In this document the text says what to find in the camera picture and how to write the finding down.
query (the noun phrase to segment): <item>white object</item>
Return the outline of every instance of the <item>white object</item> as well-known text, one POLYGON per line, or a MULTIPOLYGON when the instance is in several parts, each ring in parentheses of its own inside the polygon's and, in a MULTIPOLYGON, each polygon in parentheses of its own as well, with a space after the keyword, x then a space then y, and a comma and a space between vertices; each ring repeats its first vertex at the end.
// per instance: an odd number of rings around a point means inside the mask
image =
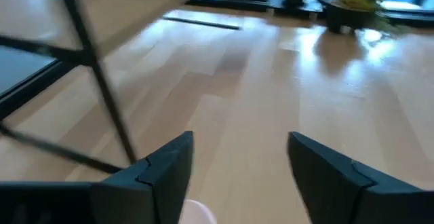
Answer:
POLYGON ((186 200, 182 207, 180 224, 217 224, 211 210, 195 200, 186 200))

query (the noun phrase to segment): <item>light wood floorboard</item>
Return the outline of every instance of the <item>light wood floorboard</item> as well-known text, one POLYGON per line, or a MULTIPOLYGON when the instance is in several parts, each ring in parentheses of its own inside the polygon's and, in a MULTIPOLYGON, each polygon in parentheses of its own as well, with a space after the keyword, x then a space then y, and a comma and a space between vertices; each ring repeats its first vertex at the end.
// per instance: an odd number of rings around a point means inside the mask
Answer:
MULTIPOLYGON (((184 130, 195 133, 189 198, 209 206, 219 223, 309 222, 285 153, 289 131, 434 189, 432 32, 374 45, 374 31, 356 40, 301 20, 193 10, 171 15, 241 30, 159 20, 104 63, 140 157, 184 130)), ((7 121, 127 165, 84 68, 7 121)), ((4 181, 106 177, 6 138, 0 164, 4 181)))

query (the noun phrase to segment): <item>black plastic part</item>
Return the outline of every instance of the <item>black plastic part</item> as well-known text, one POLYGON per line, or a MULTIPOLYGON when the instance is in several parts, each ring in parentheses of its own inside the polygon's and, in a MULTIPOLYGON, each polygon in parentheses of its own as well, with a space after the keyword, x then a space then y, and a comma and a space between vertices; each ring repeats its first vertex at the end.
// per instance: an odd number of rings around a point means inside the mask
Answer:
POLYGON ((312 224, 433 223, 424 191, 291 132, 292 174, 312 224))
POLYGON ((297 132, 290 134, 288 154, 312 223, 350 223, 359 193, 373 182, 354 171, 352 159, 297 132))
POLYGON ((193 133, 184 132, 147 160, 151 167, 137 181, 152 186, 159 223, 177 223, 193 164, 193 133))
POLYGON ((185 132, 99 183, 2 182, 0 223, 177 224, 192 158, 185 132))

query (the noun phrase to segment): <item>black metal frame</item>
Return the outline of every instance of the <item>black metal frame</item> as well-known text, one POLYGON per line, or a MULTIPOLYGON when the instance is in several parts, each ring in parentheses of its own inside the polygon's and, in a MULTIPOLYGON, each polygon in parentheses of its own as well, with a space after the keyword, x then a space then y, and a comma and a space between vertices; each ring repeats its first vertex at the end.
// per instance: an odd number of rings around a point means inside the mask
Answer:
POLYGON ((75 67, 74 64, 54 60, 0 94, 0 118, 6 118, 12 114, 75 67))
MULTIPOLYGON (((100 88, 100 92, 108 113, 111 117, 111 120, 113 121, 114 126, 116 127, 117 135, 123 146, 125 154, 127 155, 127 158, 131 164, 136 163, 136 154, 132 147, 125 124, 122 121, 121 114, 118 110, 117 103, 115 102, 111 87, 104 76, 101 64, 98 62, 99 58, 95 45, 92 43, 92 38, 90 37, 89 32, 86 30, 83 15, 81 14, 82 12, 79 11, 79 3, 77 0, 62 0, 62 2, 66 7, 71 22, 75 28, 75 32, 81 42, 82 50, 65 50, 62 48, 46 45, 44 43, 14 39, 12 37, 6 36, 0 36, 0 45, 34 53, 38 53, 39 51, 43 50, 45 55, 49 54, 50 56, 57 58, 59 61, 70 62, 75 65, 84 65, 91 68, 96 79, 96 83, 100 88)), ((56 154, 65 159, 72 160, 80 164, 85 164, 86 166, 107 172, 109 174, 122 170, 121 168, 110 163, 106 163, 82 153, 75 152, 71 149, 61 147, 56 143, 50 143, 40 138, 35 138, 34 136, 29 136, 27 134, 12 130, 5 125, 3 119, 4 118, 0 118, 0 134, 10 137, 20 143, 32 145, 36 148, 56 154)))
POLYGON ((188 0, 185 4, 206 7, 223 7, 233 10, 266 12, 268 0, 188 0))
POLYGON ((161 19, 162 20, 182 22, 182 23, 187 23, 187 24, 198 24, 198 25, 210 26, 210 27, 216 27, 216 28, 222 28, 222 29, 236 30, 236 31, 239 31, 241 29, 240 26, 205 22, 205 21, 199 21, 199 20, 187 20, 187 19, 177 18, 177 17, 162 17, 161 19))

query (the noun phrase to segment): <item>plant pot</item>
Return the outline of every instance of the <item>plant pot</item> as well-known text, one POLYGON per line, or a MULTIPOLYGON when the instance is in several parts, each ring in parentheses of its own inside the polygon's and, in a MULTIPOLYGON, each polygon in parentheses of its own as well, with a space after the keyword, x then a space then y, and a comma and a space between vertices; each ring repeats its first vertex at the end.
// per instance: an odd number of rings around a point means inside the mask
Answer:
POLYGON ((327 28, 334 33, 340 33, 342 26, 353 30, 362 29, 371 25, 375 12, 368 10, 350 9, 337 3, 325 5, 325 21, 327 28))

